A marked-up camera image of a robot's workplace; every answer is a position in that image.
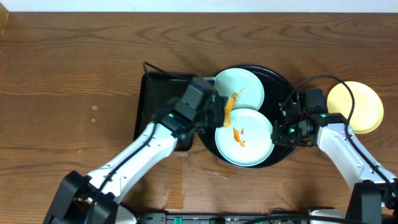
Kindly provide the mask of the yellow plate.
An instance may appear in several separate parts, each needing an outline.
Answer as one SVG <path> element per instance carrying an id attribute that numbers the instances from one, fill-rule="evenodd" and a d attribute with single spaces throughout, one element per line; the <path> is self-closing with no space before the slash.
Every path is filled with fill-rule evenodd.
<path id="1" fill-rule="evenodd" d="M 378 94 L 367 85 L 360 82 L 346 82 L 354 96 L 354 111 L 349 122 L 356 134 L 366 134 L 374 131 L 382 122 L 384 107 Z M 334 86 L 327 96 L 329 113 L 341 113 L 348 118 L 352 99 L 343 84 Z"/>

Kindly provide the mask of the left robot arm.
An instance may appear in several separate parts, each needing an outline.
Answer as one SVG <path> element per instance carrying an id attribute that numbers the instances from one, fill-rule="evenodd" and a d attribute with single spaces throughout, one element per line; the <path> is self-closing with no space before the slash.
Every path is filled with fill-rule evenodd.
<path id="1" fill-rule="evenodd" d="M 82 176 L 67 174 L 44 218 L 45 223 L 136 223 L 121 201 L 177 143 L 203 128 L 230 123 L 233 100 L 217 93 L 172 98 L 158 110 L 142 134 L 102 167 Z"/>

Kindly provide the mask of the green and yellow sponge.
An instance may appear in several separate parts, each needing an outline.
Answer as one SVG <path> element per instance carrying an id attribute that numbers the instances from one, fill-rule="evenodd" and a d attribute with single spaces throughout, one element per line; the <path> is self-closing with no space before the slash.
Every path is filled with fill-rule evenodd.
<path id="1" fill-rule="evenodd" d="M 234 104 L 235 104 L 235 99 L 233 97 L 229 97 L 224 107 L 224 122 L 223 122 L 224 127 L 228 127 L 231 125 L 230 113 L 233 109 Z"/>

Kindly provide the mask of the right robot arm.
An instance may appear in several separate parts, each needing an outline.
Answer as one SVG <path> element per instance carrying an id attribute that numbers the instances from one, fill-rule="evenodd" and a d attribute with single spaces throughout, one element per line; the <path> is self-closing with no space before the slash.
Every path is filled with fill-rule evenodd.
<path id="1" fill-rule="evenodd" d="M 385 169 L 361 144 L 348 120 L 326 107 L 301 108 L 297 103 L 279 105 L 284 116 L 274 123 L 272 143 L 277 146 L 312 147 L 323 151 L 351 189 L 345 217 L 361 223 L 393 223 L 396 216 L 382 215 L 381 208 L 397 211 L 397 176 Z"/>

